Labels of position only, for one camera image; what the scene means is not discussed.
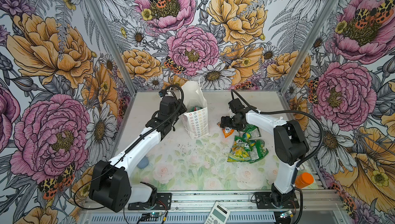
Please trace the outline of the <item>orange lemon candy packet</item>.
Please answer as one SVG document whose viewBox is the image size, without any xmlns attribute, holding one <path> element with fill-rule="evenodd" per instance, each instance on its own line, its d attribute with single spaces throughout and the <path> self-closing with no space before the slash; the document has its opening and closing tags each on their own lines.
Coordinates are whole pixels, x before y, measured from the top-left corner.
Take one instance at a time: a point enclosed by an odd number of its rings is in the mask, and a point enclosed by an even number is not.
<svg viewBox="0 0 395 224">
<path fill-rule="evenodd" d="M 223 135 L 224 135 L 224 138 L 228 138 L 228 137 L 231 136 L 231 135 L 234 133 L 234 131 L 235 131 L 234 129 L 231 129 L 231 128 L 229 128 L 229 127 L 222 127 L 220 122 L 218 123 L 218 126 L 221 128 L 221 130 L 222 130 L 222 132 L 223 132 Z"/>
</svg>

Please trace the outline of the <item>white paper bag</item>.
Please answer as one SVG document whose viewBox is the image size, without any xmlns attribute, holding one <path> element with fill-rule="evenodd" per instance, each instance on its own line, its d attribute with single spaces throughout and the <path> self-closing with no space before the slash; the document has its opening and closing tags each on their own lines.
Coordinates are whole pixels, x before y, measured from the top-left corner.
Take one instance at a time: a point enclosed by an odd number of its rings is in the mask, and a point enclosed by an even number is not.
<svg viewBox="0 0 395 224">
<path fill-rule="evenodd" d="M 182 115 L 186 132 L 191 139 L 197 139 L 209 134 L 207 100 L 203 96 L 201 80 L 188 81 L 182 86 L 184 93 L 183 103 L 187 111 Z M 193 106 L 202 107 L 202 110 L 189 112 Z"/>
</svg>

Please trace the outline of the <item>teal Fox's candy packet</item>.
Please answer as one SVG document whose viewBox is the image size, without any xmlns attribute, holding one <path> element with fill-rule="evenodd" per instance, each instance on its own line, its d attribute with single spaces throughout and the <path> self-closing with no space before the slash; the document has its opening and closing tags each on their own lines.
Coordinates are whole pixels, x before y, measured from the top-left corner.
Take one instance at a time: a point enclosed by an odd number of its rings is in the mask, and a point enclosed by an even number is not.
<svg viewBox="0 0 395 224">
<path fill-rule="evenodd" d="M 190 108 L 189 112 L 195 112 L 195 111 L 202 110 L 202 109 L 203 109 L 202 107 L 193 106 L 193 107 Z"/>
</svg>

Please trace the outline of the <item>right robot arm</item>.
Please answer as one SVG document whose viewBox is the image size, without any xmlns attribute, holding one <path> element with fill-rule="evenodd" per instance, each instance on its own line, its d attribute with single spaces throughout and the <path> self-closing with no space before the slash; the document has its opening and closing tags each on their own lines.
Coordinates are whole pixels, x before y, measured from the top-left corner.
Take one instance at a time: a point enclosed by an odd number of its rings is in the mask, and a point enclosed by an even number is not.
<svg viewBox="0 0 395 224">
<path fill-rule="evenodd" d="M 232 116 L 221 118 L 221 127 L 242 131 L 246 125 L 255 125 L 274 136 L 274 149 L 279 163 L 277 177 L 271 188 L 271 203 L 280 208 L 284 206 L 295 192 L 297 178 L 302 160 L 309 150 L 308 142 L 296 120 L 284 120 L 273 115 L 290 113 L 289 110 L 263 112 L 255 107 L 247 107 L 239 98 L 228 103 Z"/>
</svg>

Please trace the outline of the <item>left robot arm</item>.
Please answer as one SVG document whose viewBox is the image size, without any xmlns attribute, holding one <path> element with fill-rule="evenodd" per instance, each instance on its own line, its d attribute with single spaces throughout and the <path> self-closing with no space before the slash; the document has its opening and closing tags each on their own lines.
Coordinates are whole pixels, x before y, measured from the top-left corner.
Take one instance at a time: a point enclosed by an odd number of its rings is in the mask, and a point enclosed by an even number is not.
<svg viewBox="0 0 395 224">
<path fill-rule="evenodd" d="M 148 152 L 158 145 L 171 131 L 179 116 L 187 111 L 184 91 L 171 85 L 159 92 L 159 110 L 146 123 L 145 128 L 131 144 L 109 161 L 100 160 L 93 168 L 89 199 L 114 212 L 131 204 L 141 203 L 154 207 L 157 188 L 141 182 L 132 184 L 130 177 Z"/>
</svg>

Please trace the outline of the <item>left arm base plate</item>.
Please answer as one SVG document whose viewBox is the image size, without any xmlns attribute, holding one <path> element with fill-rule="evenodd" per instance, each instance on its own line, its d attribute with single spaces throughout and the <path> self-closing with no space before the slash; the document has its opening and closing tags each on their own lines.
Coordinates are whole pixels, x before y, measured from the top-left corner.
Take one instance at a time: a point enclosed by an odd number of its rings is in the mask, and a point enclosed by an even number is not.
<svg viewBox="0 0 395 224">
<path fill-rule="evenodd" d="M 172 204 L 171 193 L 157 193 L 154 200 L 148 202 L 129 203 L 127 209 L 130 211 L 170 210 Z"/>
</svg>

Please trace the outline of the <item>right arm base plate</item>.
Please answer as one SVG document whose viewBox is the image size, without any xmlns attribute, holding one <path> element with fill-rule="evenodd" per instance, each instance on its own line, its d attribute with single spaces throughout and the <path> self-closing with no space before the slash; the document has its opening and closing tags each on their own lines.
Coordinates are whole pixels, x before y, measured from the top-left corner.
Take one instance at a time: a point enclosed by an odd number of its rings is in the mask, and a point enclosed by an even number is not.
<svg viewBox="0 0 395 224">
<path fill-rule="evenodd" d="M 276 192 L 255 192 L 250 201 L 257 209 L 298 209 L 300 207 L 296 194 L 290 192 L 279 194 Z"/>
</svg>

